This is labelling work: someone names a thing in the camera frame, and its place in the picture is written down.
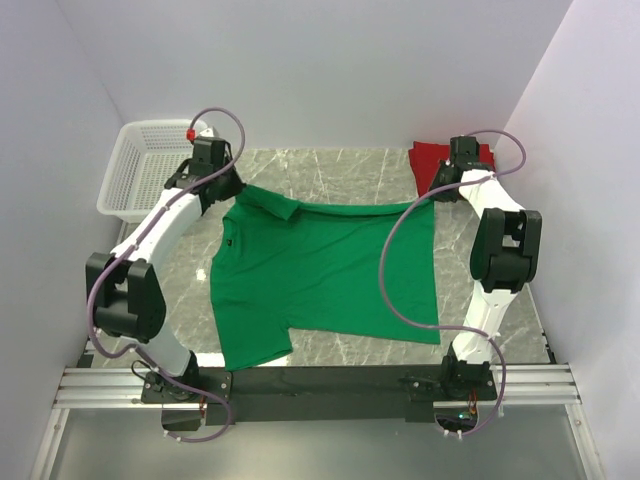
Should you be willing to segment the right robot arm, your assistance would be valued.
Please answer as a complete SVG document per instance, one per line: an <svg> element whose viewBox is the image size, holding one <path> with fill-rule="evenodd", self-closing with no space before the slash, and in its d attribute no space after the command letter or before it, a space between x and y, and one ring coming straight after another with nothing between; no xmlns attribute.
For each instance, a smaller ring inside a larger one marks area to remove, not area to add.
<svg viewBox="0 0 640 480"><path fill-rule="evenodd" d="M472 297L438 377L450 399L494 385L489 363L500 353L496 338L509 306L534 279L539 257L541 214L513 200L480 154L475 137L451 138L449 157L440 162L429 187L436 201L466 200L479 218L469 260Z"/></svg>

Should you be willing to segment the green t-shirt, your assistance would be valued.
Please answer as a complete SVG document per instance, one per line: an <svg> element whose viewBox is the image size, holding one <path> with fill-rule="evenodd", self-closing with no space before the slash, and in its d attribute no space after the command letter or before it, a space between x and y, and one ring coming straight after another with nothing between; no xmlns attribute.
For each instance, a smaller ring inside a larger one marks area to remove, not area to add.
<svg viewBox="0 0 640 480"><path fill-rule="evenodd" d="M437 345L435 208L305 203L249 185L223 218L210 297L228 370L290 354L319 330Z"/></svg>

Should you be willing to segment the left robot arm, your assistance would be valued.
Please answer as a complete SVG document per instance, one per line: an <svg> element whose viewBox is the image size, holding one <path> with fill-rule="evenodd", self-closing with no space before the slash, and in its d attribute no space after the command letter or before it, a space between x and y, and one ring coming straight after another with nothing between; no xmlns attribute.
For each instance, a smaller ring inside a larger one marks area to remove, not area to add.
<svg viewBox="0 0 640 480"><path fill-rule="evenodd" d="M169 177L156 205L121 244L86 263L87 316L92 340L102 332L127 340L116 352L95 347L106 358L134 352L176 401L201 390L194 352L166 324L167 304L157 271L189 227L208 208L242 192L228 141L194 134L192 154Z"/></svg>

